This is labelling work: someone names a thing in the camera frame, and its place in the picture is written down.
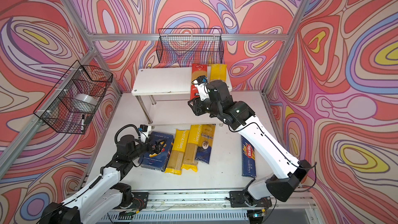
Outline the red spaghetti bag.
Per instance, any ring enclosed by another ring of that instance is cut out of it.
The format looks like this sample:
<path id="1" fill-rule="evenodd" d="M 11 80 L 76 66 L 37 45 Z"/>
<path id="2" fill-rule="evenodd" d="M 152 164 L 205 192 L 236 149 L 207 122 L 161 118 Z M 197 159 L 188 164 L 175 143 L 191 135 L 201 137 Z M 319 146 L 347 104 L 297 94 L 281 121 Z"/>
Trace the red spaghetti bag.
<path id="1" fill-rule="evenodd" d="M 192 64 L 190 100 L 199 97 L 199 92 L 195 85 L 198 84 L 198 78 L 201 76 L 207 77 L 207 65 Z"/>

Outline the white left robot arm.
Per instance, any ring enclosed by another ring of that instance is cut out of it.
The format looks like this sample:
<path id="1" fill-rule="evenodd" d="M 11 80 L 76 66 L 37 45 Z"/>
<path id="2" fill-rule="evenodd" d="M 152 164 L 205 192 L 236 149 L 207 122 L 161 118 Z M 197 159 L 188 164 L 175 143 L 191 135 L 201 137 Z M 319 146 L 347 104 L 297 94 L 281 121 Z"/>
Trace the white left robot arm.
<path id="1" fill-rule="evenodd" d="M 114 142 L 116 152 L 99 175 L 60 203 L 52 202 L 43 210 L 40 224 L 95 224 L 114 208 L 129 209 L 134 204 L 131 186 L 122 183 L 137 159 L 160 154 L 166 139 L 146 134 L 146 125 L 127 124 L 119 129 Z"/>

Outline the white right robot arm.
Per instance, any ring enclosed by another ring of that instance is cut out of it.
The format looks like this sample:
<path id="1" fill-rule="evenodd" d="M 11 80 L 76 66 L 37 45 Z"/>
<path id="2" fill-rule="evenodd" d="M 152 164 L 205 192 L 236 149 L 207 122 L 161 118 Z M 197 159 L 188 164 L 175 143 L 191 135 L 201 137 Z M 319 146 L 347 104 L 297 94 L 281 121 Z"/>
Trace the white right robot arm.
<path id="1" fill-rule="evenodd" d="M 273 196 L 287 202 L 313 166 L 288 152 L 268 132 L 255 111 L 244 101 L 235 101 L 222 80 L 208 82 L 200 76 L 191 83 L 198 94 L 188 101 L 196 116 L 208 114 L 227 125 L 231 132 L 244 137 L 263 157 L 273 174 L 256 179 L 247 186 L 249 200 Z"/>

